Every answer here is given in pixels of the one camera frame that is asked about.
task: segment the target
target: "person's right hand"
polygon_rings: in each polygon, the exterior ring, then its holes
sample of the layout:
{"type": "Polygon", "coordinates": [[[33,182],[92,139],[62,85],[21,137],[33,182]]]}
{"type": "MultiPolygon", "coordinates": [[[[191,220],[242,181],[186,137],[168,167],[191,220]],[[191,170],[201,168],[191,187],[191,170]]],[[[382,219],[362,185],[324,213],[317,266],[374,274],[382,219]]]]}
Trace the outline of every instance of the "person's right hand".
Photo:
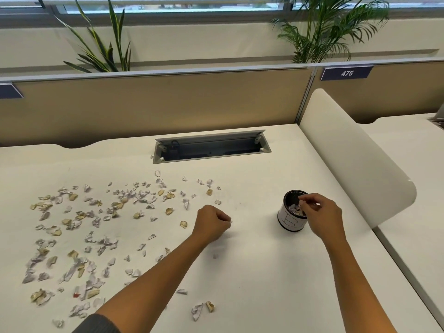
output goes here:
{"type": "Polygon", "coordinates": [[[301,195],[299,200],[310,228],[327,248],[347,241],[342,223],[342,209],[335,201],[317,193],[301,195]]]}
{"type": "Polygon", "coordinates": [[[231,217],[214,206],[205,205],[197,212],[192,235],[205,245],[217,240],[231,226],[231,217]]]}

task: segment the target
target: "sleeve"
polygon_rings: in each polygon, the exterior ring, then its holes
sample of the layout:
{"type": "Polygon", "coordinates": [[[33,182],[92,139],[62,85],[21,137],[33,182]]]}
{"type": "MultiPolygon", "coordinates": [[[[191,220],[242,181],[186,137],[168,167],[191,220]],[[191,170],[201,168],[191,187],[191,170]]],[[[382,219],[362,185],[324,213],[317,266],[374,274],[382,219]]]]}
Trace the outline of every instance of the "sleeve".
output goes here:
{"type": "Polygon", "coordinates": [[[119,329],[101,314],[91,314],[72,333],[120,333],[119,329]]]}

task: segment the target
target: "palm plant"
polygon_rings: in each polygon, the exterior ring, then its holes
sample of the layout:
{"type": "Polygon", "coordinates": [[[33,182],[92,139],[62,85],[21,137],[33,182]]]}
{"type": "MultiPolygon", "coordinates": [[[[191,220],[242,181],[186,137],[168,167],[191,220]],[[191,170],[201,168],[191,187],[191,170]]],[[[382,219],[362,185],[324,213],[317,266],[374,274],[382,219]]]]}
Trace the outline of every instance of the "palm plant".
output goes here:
{"type": "MultiPolygon", "coordinates": [[[[83,54],[77,54],[80,58],[77,58],[78,61],[81,61],[84,64],[87,64],[89,66],[92,66],[94,69],[96,69],[98,72],[117,72],[119,69],[117,68],[116,63],[114,62],[113,57],[113,51],[114,48],[110,42],[108,49],[103,44],[102,40],[100,39],[97,32],[94,30],[94,27],[91,23],[91,20],[85,15],[84,11],[80,7],[80,4],[77,0],[75,0],[75,4],[77,5],[77,8],[79,9],[79,12],[81,13],[82,17],[86,20],[86,22],[89,24],[88,32],[91,34],[92,38],[94,39],[96,46],[102,55],[104,62],[100,57],[97,57],[96,54],[90,49],[90,47],[86,44],[86,42],[83,40],[83,38],[80,36],[80,34],[72,28],[70,25],[67,25],[65,22],[57,18],[65,27],[67,27],[71,32],[77,37],[80,42],[83,44],[81,46],[81,49],[83,51],[83,54]]],[[[117,18],[117,15],[114,12],[113,5],[111,4],[111,0],[108,0],[108,6],[109,6],[109,13],[111,18],[111,24],[114,30],[114,37],[115,37],[115,43],[117,46],[117,51],[119,53],[120,63],[121,63],[121,69],[122,71],[130,71],[130,64],[131,64],[131,49],[130,49],[130,43],[128,43],[128,47],[126,48],[125,55],[122,53],[122,44],[121,44],[121,38],[122,38],[122,28],[123,28],[123,20],[125,18],[125,10],[122,11],[122,15],[120,18],[117,18]]],[[[83,66],[73,64],[71,62],[64,61],[66,65],[69,65],[71,68],[76,69],[81,72],[91,73],[90,70],[84,68],[83,66]]]]}
{"type": "Polygon", "coordinates": [[[384,0],[364,3],[363,0],[300,0],[298,15],[306,15],[305,32],[284,19],[275,19],[281,33],[277,36],[294,45],[294,63],[319,63],[329,55],[350,50],[344,38],[355,41],[370,39],[389,19],[389,4],[384,0]]]}

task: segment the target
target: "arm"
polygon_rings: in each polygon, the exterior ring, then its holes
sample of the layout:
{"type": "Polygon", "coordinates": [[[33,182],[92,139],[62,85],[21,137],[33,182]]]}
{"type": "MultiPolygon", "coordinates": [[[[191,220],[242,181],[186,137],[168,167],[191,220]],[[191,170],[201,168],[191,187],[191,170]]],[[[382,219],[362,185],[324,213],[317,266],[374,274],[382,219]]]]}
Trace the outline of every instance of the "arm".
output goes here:
{"type": "Polygon", "coordinates": [[[345,237],[342,210],[319,194],[299,197],[313,232],[324,242],[347,333],[396,333],[373,293],[345,237]]]}
{"type": "Polygon", "coordinates": [[[151,331],[192,263],[209,243],[230,227],[230,220],[219,209],[204,206],[197,212],[190,237],[96,313],[112,321],[121,333],[151,331]]]}

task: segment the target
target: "wall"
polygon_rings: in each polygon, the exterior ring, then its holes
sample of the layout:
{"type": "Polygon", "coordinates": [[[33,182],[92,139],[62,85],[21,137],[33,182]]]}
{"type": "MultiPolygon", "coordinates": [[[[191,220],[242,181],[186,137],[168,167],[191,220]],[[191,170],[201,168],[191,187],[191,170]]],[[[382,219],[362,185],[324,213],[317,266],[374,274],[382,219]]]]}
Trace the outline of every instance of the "wall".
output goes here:
{"type": "MultiPolygon", "coordinates": [[[[97,31],[105,42],[113,39],[110,27],[97,31]]],[[[443,31],[444,18],[393,19],[368,43],[352,44],[352,59],[444,56],[443,31]]],[[[134,26],[123,36],[131,40],[134,70],[149,70],[289,62],[292,46],[277,34],[269,23],[243,23],[134,26]]],[[[66,73],[63,61],[75,62],[76,52],[78,42],[65,28],[2,29],[0,75],[66,73]]]]}

